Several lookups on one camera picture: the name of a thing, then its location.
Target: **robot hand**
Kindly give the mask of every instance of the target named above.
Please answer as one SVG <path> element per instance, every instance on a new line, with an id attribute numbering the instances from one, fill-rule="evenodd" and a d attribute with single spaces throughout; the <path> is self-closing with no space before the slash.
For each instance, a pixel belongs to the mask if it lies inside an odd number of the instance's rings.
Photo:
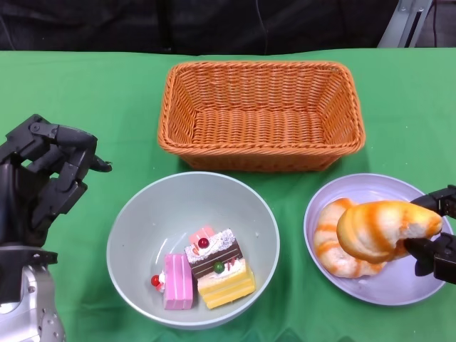
<path id="1" fill-rule="evenodd" d="M 456 187 L 431 192 L 412 201 L 413 204 L 437 212 L 440 216 L 456 218 Z M 456 284 L 456 236 L 442 233 L 434 240 L 406 239 L 404 246 L 414 256 L 415 275 L 434 273 L 436 279 Z"/>
<path id="2" fill-rule="evenodd" d="M 41 247 L 54 219 L 87 190 L 88 171 L 112 169 L 95 155 L 93 135 L 40 115 L 6 138 L 0 145 L 0 341 L 64 341 L 47 267 L 57 254 Z"/>

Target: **cake slice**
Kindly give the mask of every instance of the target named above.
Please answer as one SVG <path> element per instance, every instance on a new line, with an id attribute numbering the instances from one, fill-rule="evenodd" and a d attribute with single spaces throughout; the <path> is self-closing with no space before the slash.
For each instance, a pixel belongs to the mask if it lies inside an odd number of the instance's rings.
<path id="1" fill-rule="evenodd" d="M 193 302 L 192 272 L 185 254 L 165 255 L 166 310 L 188 310 Z"/>
<path id="2" fill-rule="evenodd" d="M 193 235 L 190 235 L 190 244 L 198 244 L 198 241 L 201 238 L 206 238 L 209 239 L 210 237 L 214 236 L 214 231 L 210 226 L 204 226 L 201 228 L 198 232 L 194 233 Z"/>
<path id="3" fill-rule="evenodd" d="M 242 259 L 241 249 L 230 229 L 204 239 L 207 240 L 204 244 L 198 242 L 185 247 L 185 254 L 195 278 L 212 273 L 216 262 L 225 264 L 233 258 Z"/>
<path id="4" fill-rule="evenodd" d="M 255 278 L 245 259 L 224 264 L 223 271 L 215 271 L 198 279 L 198 292 L 209 309 L 230 303 L 255 291 Z"/>

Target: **yellow sponge cake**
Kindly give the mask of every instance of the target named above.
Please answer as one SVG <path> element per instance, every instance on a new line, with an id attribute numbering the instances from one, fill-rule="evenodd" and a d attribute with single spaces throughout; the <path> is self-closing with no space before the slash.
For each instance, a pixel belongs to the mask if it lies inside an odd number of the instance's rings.
<path id="1" fill-rule="evenodd" d="M 198 279 L 198 292 L 209 309 L 232 302 L 255 291 L 255 278 L 245 259 L 217 265 Z"/>

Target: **black fabric background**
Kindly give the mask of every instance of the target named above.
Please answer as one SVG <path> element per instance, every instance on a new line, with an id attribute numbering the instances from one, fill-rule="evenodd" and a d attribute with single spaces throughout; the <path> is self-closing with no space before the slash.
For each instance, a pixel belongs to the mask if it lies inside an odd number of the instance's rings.
<path id="1" fill-rule="evenodd" d="M 166 0 L 172 52 L 264 54 L 255 0 Z M 258 0 L 267 54 L 373 48 L 397 0 Z M 0 49 L 168 52 L 157 0 L 0 0 Z"/>

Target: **orange bread roll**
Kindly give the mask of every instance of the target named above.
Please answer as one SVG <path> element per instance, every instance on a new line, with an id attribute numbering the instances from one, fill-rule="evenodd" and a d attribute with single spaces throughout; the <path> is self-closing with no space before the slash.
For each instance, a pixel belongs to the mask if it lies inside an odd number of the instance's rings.
<path id="1" fill-rule="evenodd" d="M 369 264 L 348 255 L 337 240 L 337 222 L 342 214 L 355 206 L 348 198 L 341 198 L 328 204 L 321 210 L 316 228 L 313 247 L 323 267 L 335 276 L 358 278 L 374 275 L 382 270 L 385 264 Z"/>
<path id="2" fill-rule="evenodd" d="M 343 250 L 377 264 L 408 255 L 407 238 L 431 238 L 440 233 L 442 217 L 415 204 L 381 201 L 348 208 L 337 224 Z"/>

